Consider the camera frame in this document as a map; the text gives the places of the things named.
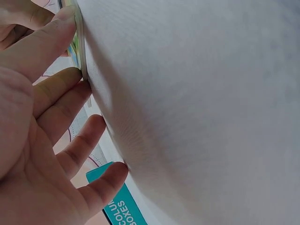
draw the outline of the finger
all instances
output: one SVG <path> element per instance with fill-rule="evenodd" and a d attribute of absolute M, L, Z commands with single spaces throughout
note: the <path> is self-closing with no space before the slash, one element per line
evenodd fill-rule
<path fill-rule="evenodd" d="M 6 37 L 9 35 L 11 30 L 13 30 L 15 27 L 15 24 L 11 25 L 0 25 L 0 42 L 6 39 Z"/>
<path fill-rule="evenodd" d="M 127 166 L 117 162 L 109 166 L 100 178 L 78 189 L 89 207 L 90 217 L 102 210 L 116 196 L 127 174 Z"/>
<path fill-rule="evenodd" d="M 82 78 L 75 67 L 64 69 L 34 86 L 33 116 L 38 118 Z"/>
<path fill-rule="evenodd" d="M 89 83 L 79 82 L 37 119 L 38 125 L 46 132 L 53 146 L 70 127 L 90 95 Z"/>
<path fill-rule="evenodd" d="M 71 43 L 76 30 L 74 13 L 74 7 L 63 8 L 54 21 L 3 51 L 0 66 L 35 82 Z"/>
<path fill-rule="evenodd" d="M 71 143 L 57 154 L 56 158 L 69 179 L 77 174 L 94 150 L 105 127 L 106 124 L 102 116 L 92 115 Z"/>
<path fill-rule="evenodd" d="M 32 30 L 38 30 L 48 24 L 54 17 L 49 10 L 38 6 L 32 1 L 24 1 L 23 9 L 12 16 L 13 23 L 22 25 Z"/>
<path fill-rule="evenodd" d="M 15 39 L 16 39 L 16 33 L 15 30 L 12 29 L 8 34 L 8 36 L 3 41 L 0 41 L 0 50 L 4 50 L 9 46 L 11 46 L 15 42 Z"/>
<path fill-rule="evenodd" d="M 0 42 L 0 50 L 4 50 L 18 41 L 28 30 L 28 28 L 17 25 L 15 26 L 8 36 Z"/>

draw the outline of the white surface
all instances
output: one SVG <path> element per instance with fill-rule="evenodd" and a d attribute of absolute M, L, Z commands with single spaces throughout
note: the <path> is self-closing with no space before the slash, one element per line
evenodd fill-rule
<path fill-rule="evenodd" d="M 299 224 L 300 3 L 78 3 L 110 155 L 149 225 Z"/>

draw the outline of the skin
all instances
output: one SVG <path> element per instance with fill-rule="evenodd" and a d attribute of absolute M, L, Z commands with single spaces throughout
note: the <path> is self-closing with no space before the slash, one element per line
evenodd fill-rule
<path fill-rule="evenodd" d="M 31 0 L 0 0 L 0 50 L 44 27 L 53 17 Z"/>
<path fill-rule="evenodd" d="M 42 29 L 0 52 L 0 218 L 10 225 L 83 225 L 116 195 L 128 173 L 110 166 L 98 180 L 76 189 L 70 179 L 104 129 L 91 116 L 58 155 L 54 144 L 91 94 L 76 68 L 32 84 L 70 44 L 74 9 L 61 10 Z"/>

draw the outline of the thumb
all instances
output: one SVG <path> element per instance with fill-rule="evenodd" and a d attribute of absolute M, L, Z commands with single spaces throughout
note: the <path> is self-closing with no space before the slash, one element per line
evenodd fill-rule
<path fill-rule="evenodd" d="M 21 12 L 18 12 L 16 24 L 27 27 L 31 30 L 39 30 L 48 24 L 54 14 L 49 10 L 38 6 L 32 1 L 26 1 L 26 5 L 23 7 Z"/>

